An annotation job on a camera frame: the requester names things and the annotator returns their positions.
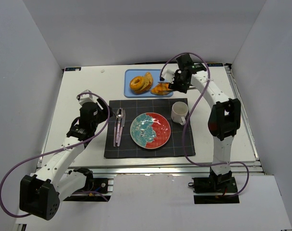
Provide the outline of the orange croissant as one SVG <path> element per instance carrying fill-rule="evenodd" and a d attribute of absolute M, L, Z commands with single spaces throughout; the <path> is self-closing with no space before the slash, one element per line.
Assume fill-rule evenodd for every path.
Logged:
<path fill-rule="evenodd" d="M 169 84 L 160 84 L 159 83 L 151 90 L 151 94 L 165 96 L 169 93 L 172 93 L 172 91 L 164 91 L 164 90 L 170 90 Z"/>

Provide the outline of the orange bagel bread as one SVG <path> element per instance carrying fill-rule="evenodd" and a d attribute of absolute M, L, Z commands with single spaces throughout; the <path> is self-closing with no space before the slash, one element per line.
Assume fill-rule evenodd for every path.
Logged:
<path fill-rule="evenodd" d="M 129 84 L 129 87 L 133 91 L 141 89 L 145 84 L 145 79 L 142 76 L 134 77 Z"/>

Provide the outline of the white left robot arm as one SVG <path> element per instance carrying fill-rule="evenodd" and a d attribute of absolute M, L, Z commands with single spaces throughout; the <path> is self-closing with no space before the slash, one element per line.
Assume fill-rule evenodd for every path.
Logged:
<path fill-rule="evenodd" d="M 45 220 L 55 216 L 64 199 L 89 187 L 93 176 L 86 168 L 75 169 L 66 178 L 63 175 L 98 134 L 98 125 L 112 116 L 111 108 L 101 98 L 94 100 L 90 95 L 80 95 L 77 99 L 80 115 L 72 122 L 60 150 L 36 173 L 24 176 L 20 182 L 20 210 Z"/>

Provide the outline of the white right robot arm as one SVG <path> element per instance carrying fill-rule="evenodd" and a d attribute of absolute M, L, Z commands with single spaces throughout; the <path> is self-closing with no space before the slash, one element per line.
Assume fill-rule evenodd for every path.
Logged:
<path fill-rule="evenodd" d="M 193 62 L 191 52 L 182 52 L 174 58 L 178 69 L 175 72 L 163 67 L 160 79 L 169 84 L 169 89 L 187 93 L 191 86 L 195 87 L 200 96 L 211 108 L 208 129 L 213 136 L 213 161 L 209 164 L 210 174 L 203 185 L 217 192 L 224 190 L 232 179 L 230 167 L 231 145 L 241 125 L 241 103 L 238 99 L 227 96 L 212 80 L 208 64 Z"/>

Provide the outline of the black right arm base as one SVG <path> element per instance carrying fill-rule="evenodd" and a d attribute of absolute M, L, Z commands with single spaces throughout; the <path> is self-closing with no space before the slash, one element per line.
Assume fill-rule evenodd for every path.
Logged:
<path fill-rule="evenodd" d="M 213 174 L 208 177 L 192 178 L 188 187 L 193 189 L 193 198 L 196 205 L 214 204 L 239 204 L 239 196 L 233 196 L 238 192 L 234 177 L 217 183 Z"/>

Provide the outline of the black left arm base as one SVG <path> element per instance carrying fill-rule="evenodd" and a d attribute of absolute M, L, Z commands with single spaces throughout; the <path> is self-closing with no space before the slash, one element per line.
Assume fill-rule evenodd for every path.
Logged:
<path fill-rule="evenodd" d="M 68 177 L 73 173 L 85 173 L 87 176 L 86 185 L 75 191 L 72 195 L 64 199 L 64 201 L 70 202 L 108 202 L 111 198 L 113 180 L 107 177 L 97 177 L 89 175 L 90 170 L 85 172 L 85 168 L 82 171 L 74 169 L 69 170 L 65 176 Z"/>

